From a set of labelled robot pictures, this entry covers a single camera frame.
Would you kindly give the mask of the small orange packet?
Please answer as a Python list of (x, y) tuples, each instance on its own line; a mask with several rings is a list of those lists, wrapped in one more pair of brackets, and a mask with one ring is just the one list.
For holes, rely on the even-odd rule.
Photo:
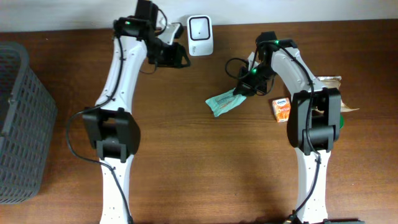
[(287, 122), (289, 120), (291, 109), (289, 98), (273, 100), (272, 109), (274, 111), (275, 119), (278, 123)]

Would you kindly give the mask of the teal tissue pack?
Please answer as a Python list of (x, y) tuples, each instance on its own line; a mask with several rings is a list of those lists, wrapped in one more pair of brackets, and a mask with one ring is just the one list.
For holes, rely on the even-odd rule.
[(205, 101), (213, 112), (214, 117), (218, 117), (221, 114), (227, 113), (233, 108), (239, 106), (246, 97), (242, 94), (234, 94), (235, 89), (222, 93), (218, 96), (214, 96)]

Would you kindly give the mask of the green lid jar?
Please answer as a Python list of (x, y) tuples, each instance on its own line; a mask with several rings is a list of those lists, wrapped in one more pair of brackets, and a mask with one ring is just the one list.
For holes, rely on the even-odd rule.
[(339, 127), (339, 129), (342, 129), (344, 125), (345, 125), (344, 117), (343, 117), (342, 114), (340, 114), (340, 127)]

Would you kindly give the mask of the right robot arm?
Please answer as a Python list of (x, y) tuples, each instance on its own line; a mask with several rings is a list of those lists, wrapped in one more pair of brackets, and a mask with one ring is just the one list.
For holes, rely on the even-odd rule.
[(329, 223), (326, 173), (340, 135), (340, 92), (313, 75), (292, 39), (278, 39), (273, 31), (256, 38), (254, 59), (258, 65), (248, 60), (240, 69), (235, 95), (266, 95), (266, 83), (275, 76), (290, 93), (287, 137), (297, 156), (298, 197), (285, 223)]

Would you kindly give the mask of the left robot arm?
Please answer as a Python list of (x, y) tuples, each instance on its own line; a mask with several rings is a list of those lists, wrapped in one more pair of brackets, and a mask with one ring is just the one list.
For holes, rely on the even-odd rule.
[(113, 22), (114, 50), (108, 77), (93, 108), (82, 113), (83, 122), (103, 176), (101, 223), (132, 223), (129, 179), (141, 141), (141, 130), (132, 116), (137, 78), (144, 62), (155, 68), (185, 68), (190, 59), (176, 40), (183, 33), (179, 22), (164, 21), (152, 1), (138, 1), (134, 15)]

